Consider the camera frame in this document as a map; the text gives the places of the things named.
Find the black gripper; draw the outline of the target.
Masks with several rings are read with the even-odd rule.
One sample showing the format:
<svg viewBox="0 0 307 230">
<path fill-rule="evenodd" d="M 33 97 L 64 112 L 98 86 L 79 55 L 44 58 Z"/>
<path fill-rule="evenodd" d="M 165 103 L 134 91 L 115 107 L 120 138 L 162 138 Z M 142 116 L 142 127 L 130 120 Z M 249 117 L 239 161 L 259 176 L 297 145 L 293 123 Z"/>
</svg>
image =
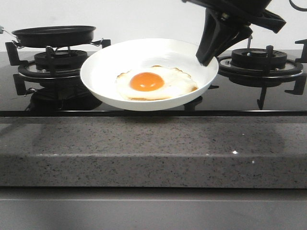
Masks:
<svg viewBox="0 0 307 230">
<path fill-rule="evenodd" d="M 282 17 L 266 9 L 271 0 L 192 0 L 191 3 L 206 8 L 204 30 L 196 52 L 198 61 L 204 66 L 208 66 L 213 57 L 249 38 L 253 32 L 244 24 L 230 27 L 222 14 L 274 33 L 278 33 L 286 24 Z"/>
</svg>

